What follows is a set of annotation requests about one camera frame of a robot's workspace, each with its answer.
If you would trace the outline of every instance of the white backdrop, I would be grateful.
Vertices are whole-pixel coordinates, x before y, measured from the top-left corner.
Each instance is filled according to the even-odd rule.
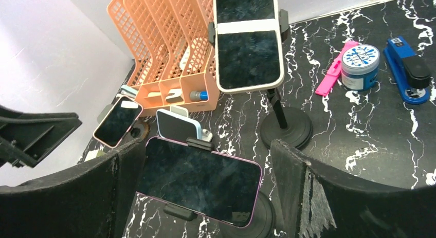
[[[70,0],[0,0],[1,104],[83,122],[34,169],[1,167],[0,186],[75,165],[132,64]]]
[[[111,0],[71,0],[125,54],[131,55],[106,12]],[[279,0],[279,8],[289,12],[289,23],[307,20],[369,0]]]

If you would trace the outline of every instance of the marble surface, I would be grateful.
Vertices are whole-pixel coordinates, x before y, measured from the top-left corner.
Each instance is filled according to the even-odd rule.
[[[397,0],[343,12],[318,20],[291,25],[290,45],[285,45],[285,81],[279,87],[284,106],[307,112],[314,135],[304,153],[350,174],[396,187],[414,189],[436,183],[436,88],[428,90],[430,101],[405,104],[398,93],[384,56],[378,83],[369,91],[347,91],[341,83],[325,98],[314,94],[343,42],[359,40],[383,49],[386,39],[402,35],[436,72],[436,0]],[[261,191],[276,207],[278,224],[283,221],[277,199],[269,151],[259,136],[260,122],[272,112],[262,91],[221,95],[213,112],[190,114],[214,135],[219,151],[251,159],[264,170]],[[156,124],[149,119],[154,136]],[[88,150],[101,148],[91,141]],[[163,204],[138,194],[124,237],[219,237],[216,222],[198,217],[192,222],[167,216]]]

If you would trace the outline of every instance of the pink phone case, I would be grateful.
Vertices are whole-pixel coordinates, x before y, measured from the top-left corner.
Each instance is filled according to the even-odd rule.
[[[106,117],[107,117],[107,116],[112,112],[112,110],[117,106],[117,104],[121,101],[121,98],[123,98],[123,97],[126,97],[126,98],[130,99],[132,102],[135,102],[135,100],[131,99],[131,98],[128,97],[128,96],[122,96],[122,97],[120,97],[120,98],[117,100],[117,102],[115,102],[115,104],[114,104],[114,106],[111,108],[111,110],[110,110],[109,112],[107,112],[106,116],[103,118],[103,120],[101,120],[100,124],[98,124],[98,127],[97,127],[97,128],[94,130],[94,132],[93,132],[93,138],[95,138],[98,142],[102,143],[103,145],[105,145],[105,146],[107,146],[107,147],[109,147],[109,148],[112,148],[112,149],[115,148],[115,147],[117,147],[117,146],[121,143],[121,141],[122,141],[122,139],[125,137],[125,135],[124,135],[123,137],[121,137],[121,139],[118,141],[118,143],[117,143],[114,147],[112,147],[112,146],[106,144],[105,142],[101,141],[99,138],[97,138],[97,137],[95,136],[95,132],[96,132],[97,129],[101,126],[101,124],[103,123],[103,121],[106,120]],[[139,116],[141,116],[141,113],[142,113],[142,111],[144,110],[144,108],[142,107],[142,105],[140,105],[139,103],[136,103],[136,104],[138,104],[139,107],[141,107],[141,112],[140,112],[139,115],[135,118],[135,121],[138,120]],[[130,128],[132,128],[133,124],[129,126],[129,128],[126,130],[126,132],[129,131]]]
[[[181,142],[178,142],[178,141],[175,141],[175,140],[165,139],[165,138],[161,138],[161,137],[157,137],[157,136],[155,136],[155,137],[150,138],[150,139],[147,141],[147,143],[146,143],[146,147],[147,147],[149,141],[152,140],[152,139],[154,139],[154,138],[158,138],[158,139],[165,140],[165,141],[172,142],[172,143],[176,143],[176,144],[181,144],[181,145],[184,145],[184,146],[186,146],[186,147],[188,146],[188,144],[186,144],[186,143],[181,143]],[[234,158],[234,159],[236,159],[236,160],[240,160],[240,161],[249,162],[249,163],[252,163],[252,164],[257,165],[257,166],[259,167],[259,169],[260,169],[259,185],[258,185],[258,190],[257,190],[257,192],[256,192],[255,204],[253,205],[253,210],[251,211],[250,221],[249,221],[248,224],[247,224],[246,226],[244,226],[244,227],[238,227],[238,226],[234,226],[234,225],[233,225],[234,227],[237,227],[237,228],[241,228],[241,229],[242,229],[242,228],[245,228],[245,227],[247,227],[248,225],[250,225],[251,221],[253,220],[253,213],[254,213],[254,211],[255,211],[256,202],[257,202],[257,200],[258,200],[258,195],[259,195],[259,191],[260,191],[260,185],[261,185],[261,182],[262,182],[262,176],[263,176],[263,170],[262,170],[262,167],[260,167],[260,165],[259,165],[258,163],[254,162],[254,161],[250,161],[250,160],[244,159],[244,158],[239,158],[239,157],[231,156],[231,155],[224,154],[224,153],[217,152],[217,151],[212,151],[212,153],[215,153],[215,154],[218,154],[218,155],[221,155],[221,156],[224,156],[224,157]],[[149,197],[149,198],[152,198],[152,199],[155,199],[155,200],[157,200],[157,201],[159,201],[159,202],[165,203],[165,204],[172,204],[172,205],[175,205],[175,206],[179,206],[179,205],[176,205],[176,204],[170,203],[170,202],[165,201],[165,200],[160,199],[160,198],[156,198],[156,197],[152,197],[152,196],[148,196],[148,197]],[[228,223],[228,222],[226,222],[226,221],[221,221],[221,220],[218,220],[218,219],[214,219],[213,217],[207,216],[207,215],[205,215],[204,213],[200,213],[200,212],[197,212],[197,211],[195,211],[195,210],[191,210],[191,209],[188,209],[188,210],[190,210],[190,211],[192,211],[192,212],[194,212],[194,213],[196,213],[196,214],[198,214],[198,215],[200,215],[200,216],[204,216],[204,217],[208,217],[208,218],[210,218],[210,219],[213,219],[213,220],[215,220],[215,221],[217,221],[217,222],[220,222],[220,223],[223,223],[223,224],[231,225],[230,223]]]

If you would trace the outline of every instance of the jar lid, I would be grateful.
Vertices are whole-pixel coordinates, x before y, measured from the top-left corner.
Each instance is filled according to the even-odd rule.
[[[342,70],[353,75],[364,75],[378,67],[380,52],[372,45],[357,45],[342,56]]]

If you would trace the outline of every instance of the phone screen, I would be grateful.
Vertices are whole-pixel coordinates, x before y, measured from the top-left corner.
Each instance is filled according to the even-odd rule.
[[[186,142],[188,138],[201,138],[201,127],[200,124],[195,124],[198,123],[196,120],[183,117],[176,113],[170,115],[167,112],[167,110],[158,110],[156,112],[160,136],[183,143]]]
[[[110,147],[115,147],[141,112],[140,105],[128,97],[120,97],[108,116],[95,130],[94,137]]]
[[[265,85],[280,78],[275,31],[220,34],[217,43],[222,88]]]
[[[138,192],[238,227],[249,224],[262,170],[254,162],[151,138]]]
[[[216,0],[217,23],[274,19],[274,0]]]

